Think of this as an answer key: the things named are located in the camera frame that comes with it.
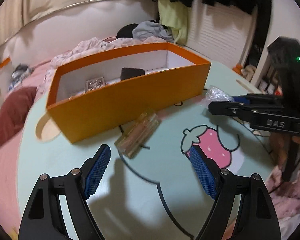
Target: yellow green cloth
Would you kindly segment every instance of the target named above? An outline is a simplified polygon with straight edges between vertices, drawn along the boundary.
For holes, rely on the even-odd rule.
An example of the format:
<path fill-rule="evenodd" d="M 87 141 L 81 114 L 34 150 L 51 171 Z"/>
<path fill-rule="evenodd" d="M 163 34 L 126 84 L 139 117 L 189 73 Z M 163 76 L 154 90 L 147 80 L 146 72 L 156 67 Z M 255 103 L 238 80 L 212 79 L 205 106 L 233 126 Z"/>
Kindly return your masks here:
<path fill-rule="evenodd" d="M 170 27 L 175 43 L 184 45 L 188 38 L 189 8 L 181 2 L 158 0 L 160 24 Z"/>

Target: orange box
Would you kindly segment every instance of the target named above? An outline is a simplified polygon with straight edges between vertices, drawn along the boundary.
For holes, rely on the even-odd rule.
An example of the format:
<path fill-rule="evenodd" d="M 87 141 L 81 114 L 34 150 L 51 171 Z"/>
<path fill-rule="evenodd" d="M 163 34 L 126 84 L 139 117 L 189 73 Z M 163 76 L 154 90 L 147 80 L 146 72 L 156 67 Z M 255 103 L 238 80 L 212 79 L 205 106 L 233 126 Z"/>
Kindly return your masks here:
<path fill-rule="evenodd" d="M 113 49 L 60 66 L 47 111 L 71 143 L 136 119 L 147 107 L 160 110 L 200 95 L 210 62 L 170 43 Z M 124 67 L 146 75 L 120 81 Z M 103 76 L 106 86 L 79 94 L 86 81 Z"/>

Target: pillow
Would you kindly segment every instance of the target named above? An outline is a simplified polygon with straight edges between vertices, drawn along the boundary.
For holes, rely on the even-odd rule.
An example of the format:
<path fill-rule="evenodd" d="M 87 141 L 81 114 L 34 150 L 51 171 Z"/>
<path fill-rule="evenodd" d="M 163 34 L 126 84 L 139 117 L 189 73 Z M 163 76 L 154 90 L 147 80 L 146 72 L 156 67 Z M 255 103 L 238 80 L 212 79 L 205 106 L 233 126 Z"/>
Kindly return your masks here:
<path fill-rule="evenodd" d="M 25 87 L 6 98 L 0 109 L 0 147 L 23 128 L 36 93 L 36 87 Z"/>

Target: silver bolt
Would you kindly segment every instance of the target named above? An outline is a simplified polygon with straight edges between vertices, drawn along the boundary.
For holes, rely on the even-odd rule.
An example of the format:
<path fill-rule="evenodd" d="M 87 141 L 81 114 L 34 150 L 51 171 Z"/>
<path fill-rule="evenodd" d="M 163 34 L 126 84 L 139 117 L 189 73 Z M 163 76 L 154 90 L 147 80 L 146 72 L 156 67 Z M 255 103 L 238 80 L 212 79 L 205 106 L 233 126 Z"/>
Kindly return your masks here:
<path fill-rule="evenodd" d="M 260 175 L 259 175 L 259 174 L 256 174 L 256 173 L 253 174 L 252 177 L 253 177 L 255 180 L 260 180 L 260 179 L 261 179 Z"/>
<path fill-rule="evenodd" d="M 40 179 L 41 179 L 41 180 L 45 180 L 47 177 L 48 177 L 47 174 L 41 174 L 41 175 L 40 175 Z"/>
<path fill-rule="evenodd" d="M 71 174 L 72 175 L 77 175 L 77 174 L 79 174 L 80 173 L 80 169 L 78 169 L 78 168 L 75 168 L 75 169 L 73 169 L 72 171 L 71 171 Z"/>
<path fill-rule="evenodd" d="M 228 175 L 229 174 L 229 170 L 228 169 L 221 169 L 221 173 L 223 175 Z"/>

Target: table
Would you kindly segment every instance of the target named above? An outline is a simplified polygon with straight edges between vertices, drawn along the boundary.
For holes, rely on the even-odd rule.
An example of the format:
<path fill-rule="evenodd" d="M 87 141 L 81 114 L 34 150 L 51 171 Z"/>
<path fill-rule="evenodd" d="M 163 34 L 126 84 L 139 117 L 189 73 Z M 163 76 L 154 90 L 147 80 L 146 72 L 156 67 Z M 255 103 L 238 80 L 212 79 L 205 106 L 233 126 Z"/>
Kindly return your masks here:
<path fill-rule="evenodd" d="M 246 94 L 247 90 L 237 79 L 258 92 L 218 62 L 211 64 L 206 87 L 215 85 L 234 96 Z M 187 150 L 198 138 L 200 147 L 216 156 L 219 164 L 230 164 L 228 169 L 234 174 L 250 176 L 256 172 L 266 180 L 273 168 L 266 141 L 231 118 L 212 116 L 201 104 L 202 96 L 160 111 L 158 115 L 162 123 L 146 142 L 150 149 L 141 149 L 134 159 L 120 156 L 114 146 L 121 135 L 119 128 L 73 145 L 62 134 L 53 141 L 40 142 L 34 131 L 45 113 L 46 100 L 47 95 L 29 112 L 20 144 L 20 213 L 23 214 L 41 174 L 47 173 L 50 177 L 65 175 L 80 167 L 105 143 L 111 148 L 111 160 L 96 194 L 87 203 L 107 240 L 186 240 L 197 236 L 213 204 L 186 157 Z M 239 201 L 238 196 L 232 219 L 236 216 Z M 60 203 L 69 236 L 78 239 L 65 196 L 60 196 Z"/>

